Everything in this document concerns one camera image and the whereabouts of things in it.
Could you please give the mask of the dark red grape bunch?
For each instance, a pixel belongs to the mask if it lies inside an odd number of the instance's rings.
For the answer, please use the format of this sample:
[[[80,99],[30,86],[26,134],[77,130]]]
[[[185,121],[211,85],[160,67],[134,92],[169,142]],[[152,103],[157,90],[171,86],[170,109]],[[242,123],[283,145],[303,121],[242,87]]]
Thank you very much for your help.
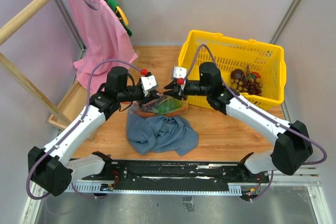
[[[243,92],[249,95],[261,96],[262,82],[260,78],[250,78],[246,80],[243,84]]]

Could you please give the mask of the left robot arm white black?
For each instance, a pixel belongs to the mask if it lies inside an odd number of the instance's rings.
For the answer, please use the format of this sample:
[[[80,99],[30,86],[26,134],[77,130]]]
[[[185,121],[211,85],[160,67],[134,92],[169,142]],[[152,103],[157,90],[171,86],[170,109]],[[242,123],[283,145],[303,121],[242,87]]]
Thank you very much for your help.
[[[35,146],[29,151],[26,190],[30,198],[38,199],[30,191],[31,182],[48,195],[59,196],[70,184],[84,177],[96,175],[105,180],[112,175],[111,159],[104,154],[96,152],[86,158],[71,158],[92,132],[120,110],[122,102],[147,103],[158,98],[155,91],[158,83],[150,72],[141,70],[139,81],[128,85],[128,80],[132,79],[127,68],[111,68],[106,82],[95,94],[88,96],[87,104],[77,118],[43,148]]]

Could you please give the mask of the clear zip bag orange seal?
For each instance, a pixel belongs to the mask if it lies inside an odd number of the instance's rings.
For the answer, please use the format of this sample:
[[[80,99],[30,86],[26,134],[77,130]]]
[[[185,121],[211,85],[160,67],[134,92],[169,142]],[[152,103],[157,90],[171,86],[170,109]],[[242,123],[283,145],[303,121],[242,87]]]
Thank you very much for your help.
[[[160,94],[160,97],[149,103],[139,106],[133,105],[129,112],[143,118],[150,118],[154,116],[177,116],[187,112],[188,104],[183,100]]]

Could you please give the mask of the toy watermelon slice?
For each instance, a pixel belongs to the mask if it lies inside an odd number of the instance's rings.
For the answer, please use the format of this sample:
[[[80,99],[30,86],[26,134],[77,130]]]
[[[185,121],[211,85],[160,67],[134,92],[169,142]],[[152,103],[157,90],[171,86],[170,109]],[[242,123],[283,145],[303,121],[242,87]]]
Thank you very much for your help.
[[[160,101],[160,104],[158,105],[157,112],[155,114],[168,114],[176,112],[184,105],[181,100],[172,97],[161,97],[158,100]]]

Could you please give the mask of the dark purple grape bunch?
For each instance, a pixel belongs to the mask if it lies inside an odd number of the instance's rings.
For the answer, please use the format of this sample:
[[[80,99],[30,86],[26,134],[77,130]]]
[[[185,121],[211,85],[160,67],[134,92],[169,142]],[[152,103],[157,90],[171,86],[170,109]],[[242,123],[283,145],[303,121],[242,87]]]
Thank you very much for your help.
[[[151,101],[147,104],[144,104],[140,107],[140,110],[143,112],[151,112],[151,113],[156,113],[157,112],[157,107],[160,104],[159,100]]]

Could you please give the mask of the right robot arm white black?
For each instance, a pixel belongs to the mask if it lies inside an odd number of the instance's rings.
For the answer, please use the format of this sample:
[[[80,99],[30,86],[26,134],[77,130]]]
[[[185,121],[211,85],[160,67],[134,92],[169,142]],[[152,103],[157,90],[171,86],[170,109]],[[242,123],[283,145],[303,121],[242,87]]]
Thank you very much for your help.
[[[172,82],[165,86],[165,95],[179,100],[192,95],[204,96],[211,108],[244,122],[273,144],[271,151],[249,153],[239,162],[238,177],[242,181],[250,182],[258,173],[269,170],[293,175],[312,155],[305,124],[272,116],[225,87],[221,71],[214,63],[205,62],[199,66],[198,80],[183,80],[185,68],[174,67],[173,74]]]

